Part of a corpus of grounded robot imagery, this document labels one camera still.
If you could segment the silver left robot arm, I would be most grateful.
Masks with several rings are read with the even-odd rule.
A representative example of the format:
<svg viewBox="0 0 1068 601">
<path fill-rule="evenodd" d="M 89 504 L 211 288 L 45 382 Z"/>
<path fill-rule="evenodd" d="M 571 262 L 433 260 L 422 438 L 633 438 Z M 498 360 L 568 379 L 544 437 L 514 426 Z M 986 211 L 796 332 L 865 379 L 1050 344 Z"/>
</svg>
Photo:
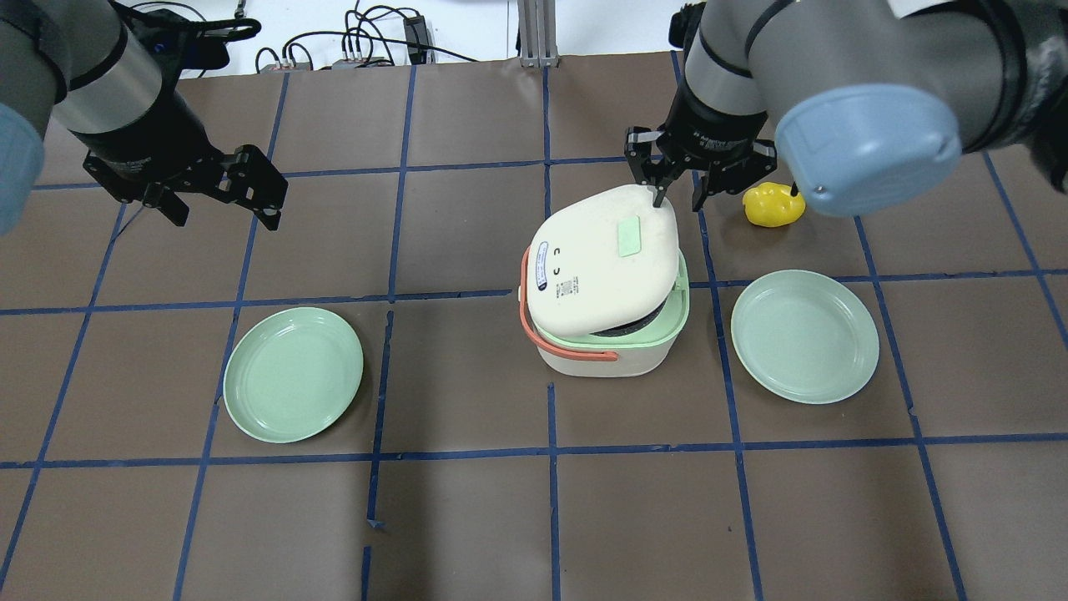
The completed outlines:
<svg viewBox="0 0 1068 601">
<path fill-rule="evenodd" d="M 186 225 L 182 194 L 203 194 L 281 221 L 289 183 L 252 144 L 225 153 L 177 90 L 182 72 L 214 72 L 249 17 L 191 22 L 115 1 L 3 3 L 3 233 L 23 216 L 54 118 L 87 148 L 84 170 L 111 197 Z"/>
</svg>

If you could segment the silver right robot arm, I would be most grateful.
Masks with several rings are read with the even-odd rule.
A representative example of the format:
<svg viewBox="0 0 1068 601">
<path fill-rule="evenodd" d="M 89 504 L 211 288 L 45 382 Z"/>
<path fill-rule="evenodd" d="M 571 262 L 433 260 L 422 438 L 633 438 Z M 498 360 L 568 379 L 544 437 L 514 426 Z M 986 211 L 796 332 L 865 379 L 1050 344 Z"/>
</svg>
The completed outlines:
<svg viewBox="0 0 1068 601">
<path fill-rule="evenodd" d="M 1064 1 L 706 1 L 671 39 L 670 113 L 624 147 L 654 205 L 689 171 L 700 210 L 783 161 L 808 208 L 873 213 L 1012 144 L 1065 193 Z"/>
</svg>

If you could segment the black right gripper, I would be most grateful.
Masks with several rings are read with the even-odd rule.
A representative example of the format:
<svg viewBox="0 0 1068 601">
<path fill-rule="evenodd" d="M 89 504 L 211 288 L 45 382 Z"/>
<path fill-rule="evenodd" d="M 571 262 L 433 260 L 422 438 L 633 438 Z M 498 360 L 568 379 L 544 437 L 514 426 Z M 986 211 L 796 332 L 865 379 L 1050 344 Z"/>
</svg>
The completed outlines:
<svg viewBox="0 0 1068 601">
<path fill-rule="evenodd" d="M 663 125 L 633 126 L 625 157 L 637 185 L 653 187 L 653 208 L 661 208 L 672 183 L 693 172 L 691 208 L 710 197 L 741 191 L 778 170 L 778 149 L 758 135 L 767 114 L 733 115 L 710 108 L 690 88 L 679 88 Z"/>
</svg>

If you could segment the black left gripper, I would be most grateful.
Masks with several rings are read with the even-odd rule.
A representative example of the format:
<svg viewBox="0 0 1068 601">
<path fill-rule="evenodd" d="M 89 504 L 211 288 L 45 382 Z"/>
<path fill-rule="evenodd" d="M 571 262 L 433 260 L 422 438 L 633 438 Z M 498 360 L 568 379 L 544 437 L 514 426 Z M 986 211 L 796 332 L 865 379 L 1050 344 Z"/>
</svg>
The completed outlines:
<svg viewBox="0 0 1068 601">
<path fill-rule="evenodd" d="M 189 206 L 182 193 L 203 194 L 251 210 L 265 230 L 277 231 L 289 183 L 254 144 L 230 153 L 214 147 L 201 121 L 179 92 L 164 92 L 146 114 L 99 135 L 81 135 L 83 167 L 122 203 L 140 202 L 176 227 Z"/>
</svg>

